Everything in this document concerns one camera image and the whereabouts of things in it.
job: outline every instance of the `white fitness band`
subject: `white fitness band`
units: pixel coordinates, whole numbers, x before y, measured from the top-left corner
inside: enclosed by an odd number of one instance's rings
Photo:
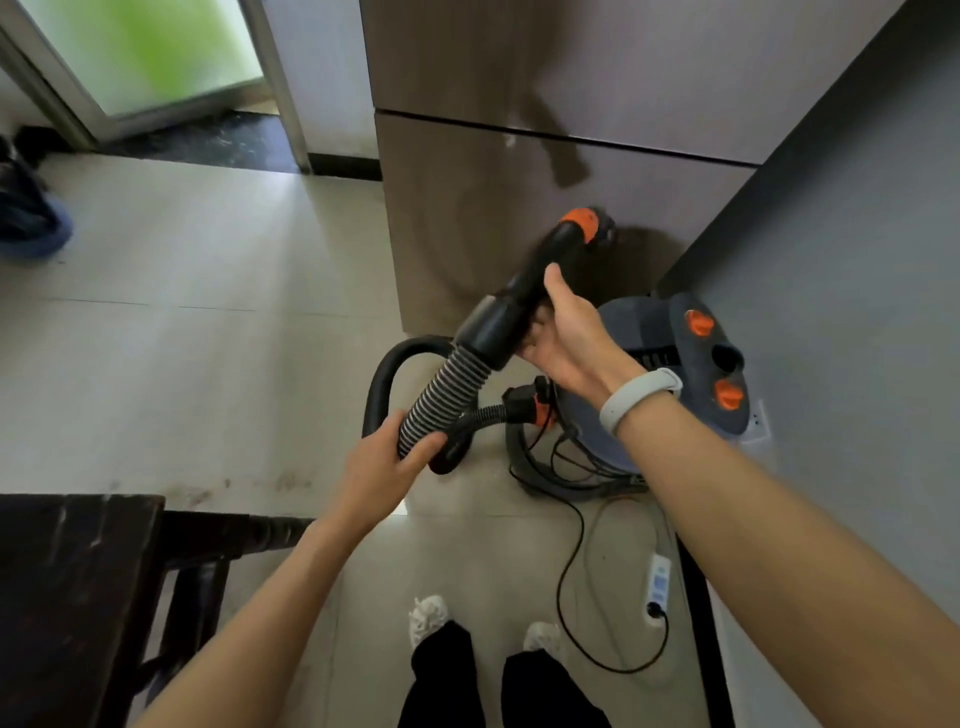
[[[683,388],[684,382],[680,377],[666,367],[640,375],[628,381],[604,402],[603,407],[600,408],[600,424],[613,435],[624,415],[641,401],[664,390],[669,390],[675,397],[679,397]]]

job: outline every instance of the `person's leg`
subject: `person's leg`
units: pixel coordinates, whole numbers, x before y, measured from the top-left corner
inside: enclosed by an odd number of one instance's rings
[[[500,711],[504,728],[610,728],[610,722],[573,682],[563,666],[563,642],[556,624],[534,622],[523,652],[503,667]]]
[[[415,682],[399,728],[485,725],[470,633],[451,621],[444,600],[429,596],[410,614]]]

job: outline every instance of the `foot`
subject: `foot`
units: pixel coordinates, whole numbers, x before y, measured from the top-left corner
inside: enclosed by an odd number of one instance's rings
[[[414,611],[410,613],[410,644],[414,649],[426,638],[450,620],[446,602],[440,595],[426,599],[414,599]]]
[[[527,635],[523,638],[523,651],[534,652],[538,649],[545,650],[561,665],[565,664],[566,650],[559,626],[545,621],[535,621],[527,627]]]

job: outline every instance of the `power cord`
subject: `power cord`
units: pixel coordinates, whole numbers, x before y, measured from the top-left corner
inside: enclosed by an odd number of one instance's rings
[[[552,398],[551,398],[550,407],[549,407],[549,411],[548,411],[548,415],[547,415],[547,419],[546,419],[546,421],[544,422],[543,426],[540,428],[540,432],[537,433],[537,437],[534,439],[534,442],[527,448],[527,452],[528,452],[528,453],[530,452],[531,449],[533,449],[533,447],[534,447],[534,446],[540,441],[540,439],[543,437],[543,433],[546,431],[547,426],[548,426],[549,423],[550,423],[549,414],[552,413],[552,411],[553,411],[553,400],[552,400]],[[583,471],[587,472],[587,476],[586,476],[587,478],[592,477],[592,476],[595,476],[595,475],[596,475],[596,476],[605,476],[605,477],[617,477],[617,476],[621,475],[620,472],[615,471],[614,469],[608,468],[608,467],[604,466],[602,463],[597,463],[597,462],[595,462],[595,461],[594,461],[594,458],[591,457],[591,456],[590,456],[590,453],[588,453],[588,452],[585,452],[585,455],[587,456],[588,460],[590,461],[590,464],[594,466],[593,468],[589,468],[588,466],[583,465],[582,463],[578,463],[578,462],[576,462],[575,460],[573,460],[572,458],[569,458],[569,457],[563,455],[561,452],[558,451],[558,447],[559,447],[560,444],[561,444],[562,442],[564,442],[565,440],[566,440],[566,437],[565,437],[565,436],[559,438],[559,439],[557,440],[557,442],[554,443],[553,449],[551,449],[551,451],[550,451],[550,470],[553,472],[554,475],[557,475],[556,470],[555,470],[555,468],[554,468],[554,464],[553,464],[555,457],[560,457],[562,460],[565,460],[566,462],[568,462],[568,463],[570,463],[570,464],[572,464],[572,465],[575,465],[576,467],[578,467],[578,468],[582,469]],[[576,445],[578,448],[580,448],[581,451],[583,451],[583,448],[579,445],[579,443],[577,443],[577,442],[575,442],[575,441],[573,441],[573,440],[571,440],[571,442],[573,442],[574,445]],[[577,638],[575,638],[575,637],[573,636],[573,633],[570,632],[570,628],[566,625],[566,619],[564,619],[564,610],[563,610],[563,608],[561,607],[560,597],[561,597],[561,594],[563,593],[563,590],[564,590],[564,580],[566,579],[566,575],[567,575],[567,573],[570,571],[570,567],[573,566],[573,562],[574,562],[574,560],[577,558],[577,554],[580,553],[580,548],[581,548],[581,546],[582,546],[583,543],[584,543],[584,535],[585,535],[586,532],[587,532],[587,522],[584,520],[584,514],[580,512],[580,509],[577,508],[577,506],[575,506],[573,503],[571,503],[571,502],[570,502],[569,500],[567,500],[566,498],[563,498],[563,497],[554,495],[553,493],[550,493],[549,491],[545,491],[545,490],[543,490],[541,487],[539,487],[539,486],[537,486],[537,485],[535,485],[535,484],[533,484],[533,483],[531,483],[531,482],[528,482],[528,481],[524,480],[523,478],[521,478],[519,475],[517,475],[517,474],[514,472],[513,467],[509,468],[507,472],[510,473],[511,477],[512,477],[514,480],[516,480],[517,482],[522,483],[523,485],[527,486],[528,488],[533,488],[535,491],[538,491],[538,492],[540,492],[540,493],[543,493],[545,496],[551,497],[551,498],[553,498],[554,500],[558,500],[558,501],[559,501],[560,503],[562,503],[563,505],[567,506],[568,508],[573,509],[573,512],[577,514],[577,519],[580,521],[580,535],[577,537],[577,544],[576,544],[576,546],[573,548],[573,552],[570,554],[570,558],[568,558],[568,559],[566,560],[566,564],[564,565],[564,570],[561,571],[561,573],[560,573],[560,579],[557,581],[557,593],[556,593],[556,597],[555,597],[556,607],[557,607],[557,617],[560,619],[560,625],[561,625],[561,627],[564,629],[564,632],[566,633],[566,635],[570,638],[570,641],[574,644],[574,646],[575,646],[578,650],[580,650],[580,653],[581,653],[584,657],[586,657],[588,660],[590,660],[590,661],[591,661],[594,665],[596,665],[597,667],[600,667],[601,669],[606,670],[607,672],[613,672],[613,673],[618,674],[618,675],[634,675],[634,674],[636,674],[636,673],[638,673],[638,672],[642,672],[643,670],[645,670],[645,669],[647,669],[648,667],[650,667],[651,665],[653,665],[657,660],[660,659],[660,656],[663,654],[663,650],[666,649],[666,642],[667,642],[667,640],[668,640],[669,637],[670,637],[670,619],[669,619],[669,617],[666,615],[666,612],[664,612],[664,611],[661,609],[660,605],[657,604],[656,602],[653,602],[653,601],[649,602],[649,603],[647,604],[647,606],[646,606],[646,611],[647,611],[647,614],[648,614],[650,617],[652,617],[653,619],[663,619],[663,641],[660,643],[660,649],[657,650],[656,654],[654,654],[654,656],[653,656],[652,658],[650,658],[649,660],[647,660],[647,661],[646,661],[645,663],[643,663],[642,665],[638,665],[637,667],[628,667],[628,668],[624,668],[624,667],[611,667],[611,666],[609,666],[609,665],[605,665],[604,663],[600,662],[600,661],[597,660],[595,657],[593,657],[593,655],[591,655],[589,652],[587,652],[587,650],[584,648],[584,646],[581,645],[581,644],[577,641]],[[578,486],[574,485],[574,483],[578,483],[578,482],[582,482],[582,481],[569,481],[569,482],[571,483],[571,485],[568,486],[568,487],[570,487],[571,490],[574,490],[574,489],[580,490],[580,489],[584,489],[584,488],[590,487],[590,486],[579,486],[579,487],[578,487]]]

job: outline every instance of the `vacuum hose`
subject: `vacuum hose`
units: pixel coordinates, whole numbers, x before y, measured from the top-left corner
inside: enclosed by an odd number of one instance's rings
[[[446,362],[414,402],[400,424],[397,454],[405,457],[431,432],[446,432],[444,449],[430,463],[434,473],[449,473],[467,455],[473,432],[493,424],[495,408],[477,410],[477,393],[493,371],[514,355],[537,306],[546,298],[543,272],[585,243],[612,237],[613,224],[595,207],[579,207],[564,216],[530,253],[520,272],[502,290],[481,301],[457,330],[452,343],[440,336],[422,336],[397,344],[380,362],[364,415],[363,435],[374,432],[387,417],[390,389],[400,365],[418,353],[431,352]]]

